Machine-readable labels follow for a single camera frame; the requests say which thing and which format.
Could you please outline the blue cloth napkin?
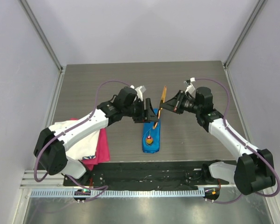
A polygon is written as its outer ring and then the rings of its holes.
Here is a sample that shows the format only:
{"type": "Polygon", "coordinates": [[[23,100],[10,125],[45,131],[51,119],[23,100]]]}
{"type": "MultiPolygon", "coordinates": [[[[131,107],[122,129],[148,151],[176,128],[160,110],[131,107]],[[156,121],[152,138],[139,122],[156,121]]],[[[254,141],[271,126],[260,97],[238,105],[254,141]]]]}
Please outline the blue cloth napkin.
{"type": "Polygon", "coordinates": [[[154,154],[160,150],[161,122],[157,125],[154,122],[145,123],[142,135],[142,151],[148,154],[154,154]]]}

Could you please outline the iridescent purple spoon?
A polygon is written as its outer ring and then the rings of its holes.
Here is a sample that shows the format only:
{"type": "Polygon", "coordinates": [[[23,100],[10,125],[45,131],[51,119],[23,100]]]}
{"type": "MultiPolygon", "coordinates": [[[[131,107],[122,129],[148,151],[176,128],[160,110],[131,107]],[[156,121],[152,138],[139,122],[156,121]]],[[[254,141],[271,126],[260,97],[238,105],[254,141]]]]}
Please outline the iridescent purple spoon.
{"type": "Polygon", "coordinates": [[[153,139],[152,136],[151,136],[151,132],[148,131],[147,137],[145,138],[145,143],[146,143],[148,146],[150,146],[150,145],[153,144],[153,142],[154,142],[154,139],[153,139]]]}

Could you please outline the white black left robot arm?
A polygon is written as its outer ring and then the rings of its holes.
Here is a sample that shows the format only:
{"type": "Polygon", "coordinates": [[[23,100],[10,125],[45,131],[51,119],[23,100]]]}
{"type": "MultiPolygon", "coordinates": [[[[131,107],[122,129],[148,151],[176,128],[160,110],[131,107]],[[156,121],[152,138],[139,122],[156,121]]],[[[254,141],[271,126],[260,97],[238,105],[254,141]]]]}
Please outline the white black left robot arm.
{"type": "Polygon", "coordinates": [[[88,135],[123,117],[131,117],[134,123],[157,122],[159,119],[154,113],[151,100],[143,98],[145,90],[144,86],[124,87],[112,100],[100,103],[90,114],[73,124],[55,131],[48,127],[43,129],[34,149],[34,170],[42,165],[48,175],[67,175],[79,186],[87,185],[90,180],[88,168],[82,162],[68,157],[66,152],[88,135]]]}

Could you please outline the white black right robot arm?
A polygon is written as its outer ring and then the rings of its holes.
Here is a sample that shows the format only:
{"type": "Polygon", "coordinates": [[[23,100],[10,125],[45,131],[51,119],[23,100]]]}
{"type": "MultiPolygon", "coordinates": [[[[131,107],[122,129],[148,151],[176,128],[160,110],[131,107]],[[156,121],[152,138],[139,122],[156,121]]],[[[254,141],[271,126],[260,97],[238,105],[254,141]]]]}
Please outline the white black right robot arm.
{"type": "Polygon", "coordinates": [[[271,152],[267,149],[259,150],[229,125],[225,117],[214,108],[209,88],[197,88],[195,96],[180,90],[172,99],[162,103],[161,107],[177,114],[195,114],[198,124],[217,138],[235,158],[236,165],[222,161],[213,161],[207,165],[201,173],[204,183],[213,184],[217,179],[225,180],[234,183],[243,195],[276,184],[271,152]]]}

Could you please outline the pink folded cloth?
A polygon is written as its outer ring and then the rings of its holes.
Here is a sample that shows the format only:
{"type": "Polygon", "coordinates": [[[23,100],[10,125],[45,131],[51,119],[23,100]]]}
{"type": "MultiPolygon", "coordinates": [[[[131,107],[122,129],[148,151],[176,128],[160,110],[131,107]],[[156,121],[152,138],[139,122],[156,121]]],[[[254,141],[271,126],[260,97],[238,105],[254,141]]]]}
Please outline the pink folded cloth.
{"type": "Polygon", "coordinates": [[[96,150],[96,157],[94,159],[89,160],[81,160],[82,163],[89,169],[93,170],[95,165],[98,165],[103,162],[110,161],[110,151],[107,139],[106,129],[99,130],[99,138],[98,138],[98,145],[96,150]]]}

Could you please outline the white folded cloth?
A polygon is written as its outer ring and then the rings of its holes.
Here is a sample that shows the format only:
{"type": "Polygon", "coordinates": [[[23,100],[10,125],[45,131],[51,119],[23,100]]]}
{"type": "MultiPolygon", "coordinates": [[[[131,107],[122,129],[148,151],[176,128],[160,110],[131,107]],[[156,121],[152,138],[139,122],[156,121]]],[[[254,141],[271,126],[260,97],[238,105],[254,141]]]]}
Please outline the white folded cloth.
{"type": "MultiPolygon", "coordinates": [[[[58,129],[64,128],[76,122],[74,120],[66,120],[61,122],[55,122],[53,125],[49,126],[51,131],[56,131],[58,129]]],[[[66,155],[74,160],[89,160],[96,157],[96,150],[98,145],[100,131],[95,131],[85,138],[81,139],[75,145],[73,145],[69,150],[66,151],[66,155]]]]}

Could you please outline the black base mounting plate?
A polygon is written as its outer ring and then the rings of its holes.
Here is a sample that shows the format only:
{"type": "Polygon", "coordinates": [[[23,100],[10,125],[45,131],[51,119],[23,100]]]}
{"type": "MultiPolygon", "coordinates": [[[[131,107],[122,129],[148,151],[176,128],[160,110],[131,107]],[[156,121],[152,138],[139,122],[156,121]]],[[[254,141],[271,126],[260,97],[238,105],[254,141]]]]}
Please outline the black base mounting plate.
{"type": "Polygon", "coordinates": [[[212,185],[212,184],[228,184],[227,181],[219,181],[214,178],[206,179],[201,169],[184,169],[184,168],[148,168],[148,169],[94,169],[86,177],[77,180],[78,183],[91,187],[103,185],[114,186],[119,185],[151,185],[156,183],[157,186],[168,183],[179,183],[187,185],[212,185]]]}

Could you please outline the right aluminium corner post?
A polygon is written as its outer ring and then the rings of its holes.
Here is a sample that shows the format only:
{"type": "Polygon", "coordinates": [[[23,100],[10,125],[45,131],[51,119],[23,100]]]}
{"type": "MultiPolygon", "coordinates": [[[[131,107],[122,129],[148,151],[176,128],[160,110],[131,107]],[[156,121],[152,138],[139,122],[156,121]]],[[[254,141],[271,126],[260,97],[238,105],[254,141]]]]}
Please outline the right aluminium corner post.
{"type": "Polygon", "coordinates": [[[243,41],[248,36],[250,30],[252,29],[257,17],[260,15],[261,11],[265,7],[267,0],[258,0],[252,12],[250,13],[243,29],[241,30],[235,44],[233,45],[226,61],[223,63],[225,69],[229,67],[239,48],[241,47],[243,41]]]}

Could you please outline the aluminium corner post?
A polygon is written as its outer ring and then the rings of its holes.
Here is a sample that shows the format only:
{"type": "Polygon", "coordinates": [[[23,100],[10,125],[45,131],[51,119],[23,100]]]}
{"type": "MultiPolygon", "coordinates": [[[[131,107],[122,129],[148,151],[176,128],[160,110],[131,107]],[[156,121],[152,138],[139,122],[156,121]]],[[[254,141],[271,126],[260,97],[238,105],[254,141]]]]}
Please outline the aluminium corner post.
{"type": "Polygon", "coordinates": [[[50,45],[42,27],[40,25],[40,23],[38,22],[38,19],[36,18],[33,10],[31,9],[28,1],[27,0],[19,0],[18,2],[21,5],[22,9],[24,10],[28,19],[30,20],[34,30],[36,31],[38,37],[40,38],[42,44],[44,45],[46,51],[48,52],[50,58],[52,59],[53,63],[55,64],[55,66],[57,67],[58,71],[62,72],[63,66],[59,62],[53,48],[51,47],[51,45],[50,45]]]}
{"type": "Polygon", "coordinates": [[[239,48],[241,47],[243,41],[248,36],[250,30],[252,29],[257,17],[260,15],[261,11],[265,7],[267,0],[258,0],[252,12],[250,13],[243,29],[241,30],[235,44],[233,45],[226,61],[223,63],[225,69],[229,67],[239,48]]]}

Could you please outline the aluminium front frame rail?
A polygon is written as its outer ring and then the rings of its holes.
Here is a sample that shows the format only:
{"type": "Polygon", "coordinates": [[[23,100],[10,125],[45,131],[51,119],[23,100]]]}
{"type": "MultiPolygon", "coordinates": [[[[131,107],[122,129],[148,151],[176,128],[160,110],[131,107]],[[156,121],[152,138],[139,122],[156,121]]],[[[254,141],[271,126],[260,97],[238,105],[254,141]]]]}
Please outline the aluminium front frame rail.
{"type": "MultiPolygon", "coordinates": [[[[206,182],[201,169],[163,170],[157,168],[131,169],[127,167],[96,167],[90,172],[86,181],[79,182],[83,186],[94,188],[108,185],[109,190],[151,191],[183,188],[184,186],[212,185],[216,180],[206,182]]],[[[33,172],[25,172],[21,181],[22,188],[75,187],[69,177],[62,174],[47,175],[42,182],[36,182],[33,172]]]]}

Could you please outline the left aluminium corner post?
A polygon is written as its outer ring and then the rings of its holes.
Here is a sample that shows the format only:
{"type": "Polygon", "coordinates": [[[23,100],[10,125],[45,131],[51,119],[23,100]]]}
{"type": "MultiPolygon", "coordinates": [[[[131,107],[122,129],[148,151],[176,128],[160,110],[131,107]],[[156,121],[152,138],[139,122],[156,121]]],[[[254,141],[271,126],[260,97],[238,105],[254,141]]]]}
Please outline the left aluminium corner post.
{"type": "Polygon", "coordinates": [[[19,0],[18,2],[21,5],[22,9],[24,10],[28,19],[30,20],[34,30],[36,31],[38,37],[40,38],[42,44],[44,45],[46,51],[48,52],[50,58],[52,59],[53,63],[55,64],[55,66],[57,67],[58,71],[62,72],[63,66],[59,62],[53,48],[51,47],[51,45],[50,45],[42,27],[40,25],[40,23],[38,22],[38,19],[36,18],[33,10],[31,9],[28,1],[27,0],[19,0]]]}

